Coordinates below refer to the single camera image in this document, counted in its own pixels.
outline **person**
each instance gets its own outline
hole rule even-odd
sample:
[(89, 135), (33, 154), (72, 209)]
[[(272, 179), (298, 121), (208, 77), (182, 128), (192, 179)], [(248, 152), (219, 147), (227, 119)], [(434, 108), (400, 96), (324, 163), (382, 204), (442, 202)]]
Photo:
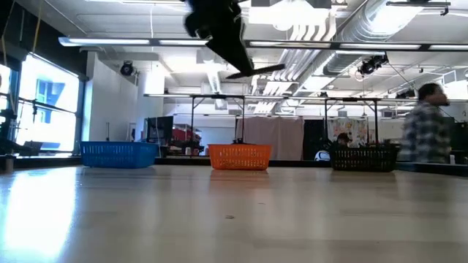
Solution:
[(351, 139), (348, 137), (346, 132), (338, 134), (338, 137), (336, 138), (336, 144), (338, 148), (348, 148), (348, 143), (350, 143), (350, 141)]
[(418, 91), (418, 105), (403, 125), (399, 161), (445, 163), (450, 154), (450, 138), (439, 106), (449, 102), (436, 83), (423, 85)]

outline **light fixture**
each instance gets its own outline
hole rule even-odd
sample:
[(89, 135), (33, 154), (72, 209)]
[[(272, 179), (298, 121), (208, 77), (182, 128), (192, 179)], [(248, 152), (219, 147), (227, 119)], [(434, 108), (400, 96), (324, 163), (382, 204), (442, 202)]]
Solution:
[(73, 44), (95, 45), (149, 45), (148, 39), (69, 39)]
[(340, 44), (339, 47), (363, 50), (417, 50), (421, 47), (421, 45), (388, 43), (343, 43)]
[(176, 4), (182, 5), (179, 0), (85, 0), (92, 2), (119, 3), (119, 4)]
[(449, 1), (429, 2), (430, 0), (420, 1), (388, 1), (389, 7), (449, 7), (452, 5)]
[(331, 43), (320, 43), (310, 41), (248, 41), (250, 47), (284, 47), (284, 48), (319, 48), (326, 49)]
[(163, 98), (190, 98), (189, 94), (144, 94), (144, 96)]
[(82, 47), (82, 46), (99, 46), (99, 45), (123, 45), (123, 46), (135, 46), (135, 45), (150, 45), (149, 39), (101, 39), (101, 38), (69, 38), (59, 37), (58, 41), (64, 47)]
[(183, 5), (179, 0), (175, 1), (165, 1), (165, 0), (123, 0), (120, 1), (122, 4), (173, 4), (173, 5)]
[(362, 75), (370, 75), (388, 63), (387, 54), (383, 56), (372, 56), (371, 59), (364, 59), (363, 64), (359, 67), (358, 72)]
[(160, 45), (167, 46), (197, 46), (201, 47), (206, 44), (206, 40), (191, 40), (191, 39), (162, 39), (159, 41)]
[[(192, 116), (191, 113), (174, 113), (174, 116)], [(194, 113), (193, 115), (194, 117), (210, 117), (210, 116), (213, 116), (213, 117), (237, 117), (237, 115), (234, 115), (234, 114), (200, 114), (200, 113)]]
[(246, 99), (289, 99), (287, 96), (246, 96)]
[(468, 45), (431, 45), (429, 50), (468, 50)]
[(338, 55), (369, 55), (369, 56), (383, 56), (385, 51), (372, 51), (372, 50), (337, 50)]

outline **plastic basket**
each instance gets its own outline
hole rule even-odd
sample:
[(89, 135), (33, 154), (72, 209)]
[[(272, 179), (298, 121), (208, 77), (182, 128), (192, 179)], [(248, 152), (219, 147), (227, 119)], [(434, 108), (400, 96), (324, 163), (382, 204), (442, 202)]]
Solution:
[(331, 167), (342, 171), (391, 172), (395, 169), (394, 148), (344, 148), (331, 151)]
[(266, 170), (270, 161), (270, 145), (209, 145), (214, 169)]
[(142, 142), (82, 142), (81, 160), (87, 167), (144, 168), (154, 164), (157, 147)]

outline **security camera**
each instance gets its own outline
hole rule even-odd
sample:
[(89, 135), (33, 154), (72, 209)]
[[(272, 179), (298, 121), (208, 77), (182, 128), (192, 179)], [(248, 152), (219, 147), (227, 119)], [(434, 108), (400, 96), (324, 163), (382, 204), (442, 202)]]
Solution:
[(133, 61), (124, 61), (124, 65), (120, 68), (120, 73), (125, 77), (130, 77), (136, 72), (133, 67)]

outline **spotlight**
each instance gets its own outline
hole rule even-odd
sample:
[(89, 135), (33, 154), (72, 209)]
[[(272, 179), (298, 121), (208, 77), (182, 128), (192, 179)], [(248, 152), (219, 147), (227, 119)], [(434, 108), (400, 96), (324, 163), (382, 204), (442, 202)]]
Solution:
[(124, 65), (120, 68), (120, 73), (125, 77), (130, 77), (135, 73), (133, 61), (124, 61)]
[(387, 54), (383, 56), (372, 56), (371, 59), (364, 60), (358, 72), (361, 75), (370, 75), (382, 67), (383, 64), (388, 63)]
[(410, 99), (416, 97), (415, 90), (409, 89), (405, 92), (402, 92), (400, 94), (396, 94), (395, 99)]

